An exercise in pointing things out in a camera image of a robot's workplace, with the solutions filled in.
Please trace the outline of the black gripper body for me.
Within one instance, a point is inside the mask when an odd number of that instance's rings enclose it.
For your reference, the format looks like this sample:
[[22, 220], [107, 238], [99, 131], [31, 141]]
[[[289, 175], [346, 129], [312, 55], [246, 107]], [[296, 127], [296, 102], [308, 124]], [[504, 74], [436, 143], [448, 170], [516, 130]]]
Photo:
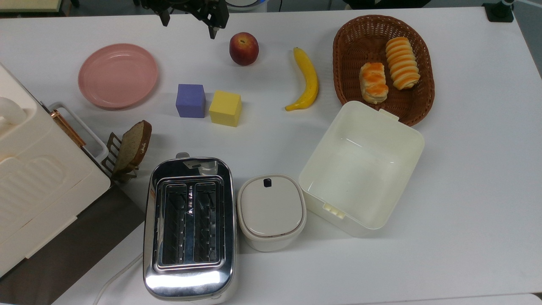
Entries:
[[168, 8], [169, 11], [172, 9], [188, 12], [203, 22], [208, 22], [209, 19], [226, 22], [229, 19], [228, 8], [224, 0], [142, 0], [141, 6], [153, 11], [158, 16]]

